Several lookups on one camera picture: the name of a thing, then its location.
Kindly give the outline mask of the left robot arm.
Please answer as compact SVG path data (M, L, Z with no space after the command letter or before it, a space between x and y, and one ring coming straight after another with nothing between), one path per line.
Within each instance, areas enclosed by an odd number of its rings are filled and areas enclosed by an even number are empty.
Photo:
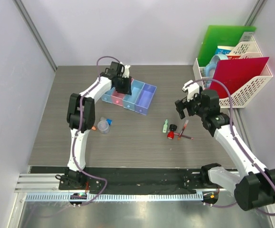
M65 174L60 178L62 188L80 190L86 185L87 179L92 178L90 174L86 175L85 152L88 135L95 123L95 104L112 88L124 95L132 94L130 67L113 61L85 91L70 96L66 121L71 132L71 154Z

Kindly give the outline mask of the purple drawer box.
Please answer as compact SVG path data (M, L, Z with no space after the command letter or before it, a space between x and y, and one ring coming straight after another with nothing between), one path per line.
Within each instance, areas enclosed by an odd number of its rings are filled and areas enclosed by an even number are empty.
M150 84L144 84L141 93L135 103L135 112L147 115L150 104L154 97L157 87Z

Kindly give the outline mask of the light blue drawer box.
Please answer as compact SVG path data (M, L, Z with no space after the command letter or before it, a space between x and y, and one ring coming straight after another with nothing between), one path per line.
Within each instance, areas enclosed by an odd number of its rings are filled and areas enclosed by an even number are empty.
M114 92L114 88L108 90L107 92L105 92L102 95L101 100L104 101L104 102L112 104L113 102L112 102L111 95L112 95L113 92Z

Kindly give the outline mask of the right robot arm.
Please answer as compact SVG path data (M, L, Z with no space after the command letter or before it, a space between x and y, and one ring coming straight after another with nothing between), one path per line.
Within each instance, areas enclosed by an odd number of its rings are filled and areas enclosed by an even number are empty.
M180 118L185 117L185 109L189 116L199 116L204 128L222 145L239 172L234 175L217 163L202 166L201 185L225 188L244 211L275 204L275 169L270 170L260 162L239 137L232 116L220 110L217 92L199 86L184 92L187 96L175 102Z

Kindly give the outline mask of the red ink bottle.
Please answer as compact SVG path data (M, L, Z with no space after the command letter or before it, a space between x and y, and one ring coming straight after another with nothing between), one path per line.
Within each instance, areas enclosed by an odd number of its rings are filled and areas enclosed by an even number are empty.
M170 124L169 126L169 132L167 134L167 138L170 140L174 139L174 132L177 130L177 125L175 124Z

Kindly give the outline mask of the clear paper clip jar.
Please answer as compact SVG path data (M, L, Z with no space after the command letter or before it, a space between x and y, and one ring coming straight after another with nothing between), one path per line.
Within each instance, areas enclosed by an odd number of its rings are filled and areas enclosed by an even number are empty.
M110 125L106 120L99 121L97 124L97 129L102 134L107 134L110 131Z

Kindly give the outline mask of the pink drawer box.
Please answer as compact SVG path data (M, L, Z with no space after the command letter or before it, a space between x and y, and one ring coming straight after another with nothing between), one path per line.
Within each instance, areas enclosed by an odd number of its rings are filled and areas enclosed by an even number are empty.
M123 107L123 99L125 96L126 96L126 94L119 93L114 88L114 91L111 94L112 103Z

